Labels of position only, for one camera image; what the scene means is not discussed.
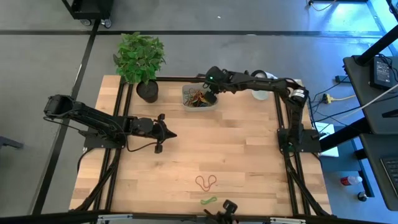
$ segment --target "potted plant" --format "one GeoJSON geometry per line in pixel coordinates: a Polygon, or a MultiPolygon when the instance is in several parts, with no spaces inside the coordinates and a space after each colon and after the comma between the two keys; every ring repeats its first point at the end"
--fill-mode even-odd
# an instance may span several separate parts
{"type": "Polygon", "coordinates": [[[130,84],[138,83],[137,94],[148,103],[157,100],[159,87],[154,80],[160,64],[165,63],[163,46],[159,38],[139,32],[122,34],[118,55],[113,55],[116,73],[130,84]]]}

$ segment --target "wooden table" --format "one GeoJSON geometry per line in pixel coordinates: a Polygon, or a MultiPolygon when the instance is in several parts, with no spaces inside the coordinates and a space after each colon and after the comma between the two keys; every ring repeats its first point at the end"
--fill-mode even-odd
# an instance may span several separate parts
{"type": "MultiPolygon", "coordinates": [[[[106,75],[99,91],[96,109],[112,114],[119,76],[106,75]]],[[[134,89],[129,115],[156,118],[164,113],[167,127],[178,135],[163,143],[163,153],[154,146],[137,152],[123,149],[114,189],[112,212],[203,214],[223,211],[229,199],[238,205],[237,215],[292,215],[285,165],[279,152],[274,95],[266,101],[252,97],[251,91],[219,95],[218,109],[185,112],[181,103],[185,82],[158,82],[159,99],[148,104],[134,89]],[[198,175],[215,175],[209,192],[195,183],[198,175]],[[201,205],[201,199],[218,197],[201,205]]],[[[124,89],[120,115],[127,87],[124,89]]],[[[306,108],[303,124],[310,128],[306,108]]],[[[153,139],[129,137],[130,149],[153,139]]],[[[70,208],[79,206],[97,184],[104,149],[95,149],[81,162],[70,208]]],[[[301,153],[305,183],[315,199],[328,212],[330,205],[319,161],[301,153]]],[[[101,208],[108,192],[104,188],[101,208]]],[[[299,210],[303,213],[296,186],[299,210]]]]}

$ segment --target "black plant pot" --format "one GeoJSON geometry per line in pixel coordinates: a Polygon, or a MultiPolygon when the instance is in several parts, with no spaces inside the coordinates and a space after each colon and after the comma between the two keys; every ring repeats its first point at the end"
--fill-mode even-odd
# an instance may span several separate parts
{"type": "Polygon", "coordinates": [[[137,85],[137,94],[147,103],[153,103],[157,100],[157,94],[159,92],[159,87],[155,81],[149,80],[148,85],[144,82],[140,82],[137,85]]]}

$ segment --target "gray floor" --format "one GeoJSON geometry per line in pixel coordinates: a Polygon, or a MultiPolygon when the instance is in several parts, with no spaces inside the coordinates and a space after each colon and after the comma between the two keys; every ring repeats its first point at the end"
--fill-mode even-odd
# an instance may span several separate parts
{"type": "MultiPolygon", "coordinates": [[[[316,12],[305,7],[305,0],[119,0],[115,1],[112,18],[112,30],[378,30],[366,4],[338,3],[329,10],[316,12]]],[[[61,1],[18,0],[0,2],[1,29],[88,28],[72,20],[61,1]]],[[[160,35],[159,38],[165,44],[167,61],[159,75],[194,76],[213,65],[235,71],[263,69],[278,77],[302,79],[312,96],[332,86],[335,75],[344,75],[343,57],[361,54],[377,41],[228,35],[160,35]]],[[[85,35],[0,35],[0,135],[25,143],[21,151],[9,147],[0,151],[3,176],[0,204],[7,205],[0,206],[0,217],[29,213],[58,128],[42,120],[44,104],[50,95],[70,93],[87,40],[85,35]]],[[[96,37],[77,100],[95,105],[103,75],[115,73],[111,55],[117,51],[119,41],[120,36],[116,35],[96,37]]],[[[338,98],[354,92],[350,85],[342,84],[329,93],[338,98]]],[[[333,114],[354,106],[358,106],[355,98],[321,105],[319,111],[333,114]]],[[[357,113],[342,122],[348,124],[361,116],[357,113]]],[[[318,118],[322,116],[316,114],[315,119],[318,118]]],[[[67,132],[44,206],[45,213],[68,209],[83,141],[74,130],[67,132]]],[[[336,180],[343,175],[325,174],[335,215],[379,222],[397,219],[397,212],[386,209],[379,192],[377,199],[361,203],[352,197],[357,189],[336,186],[336,180]],[[360,215],[361,209],[371,211],[374,207],[378,208],[377,215],[360,215]]]]}

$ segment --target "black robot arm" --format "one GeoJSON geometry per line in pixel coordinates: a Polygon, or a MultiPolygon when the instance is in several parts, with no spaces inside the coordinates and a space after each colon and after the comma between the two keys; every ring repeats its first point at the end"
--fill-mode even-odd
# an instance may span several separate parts
{"type": "Polygon", "coordinates": [[[245,73],[230,72],[212,67],[206,73],[205,85],[211,93],[218,94],[226,91],[236,93],[243,90],[265,90],[278,93],[282,101],[286,104],[287,111],[290,113],[290,123],[287,130],[286,147],[293,147],[296,151],[301,151],[303,139],[302,115],[305,102],[308,98],[308,90],[299,85],[291,78],[258,78],[245,73]]]}
{"type": "Polygon", "coordinates": [[[94,129],[94,131],[79,131],[79,133],[99,142],[99,145],[103,147],[123,148],[127,143],[126,136],[133,135],[156,139],[155,153],[160,153],[162,152],[161,144],[166,139],[177,136],[167,129],[164,114],[160,114],[154,120],[135,116],[111,116],[65,95],[49,97],[44,113],[45,119],[72,119],[94,129]]]}

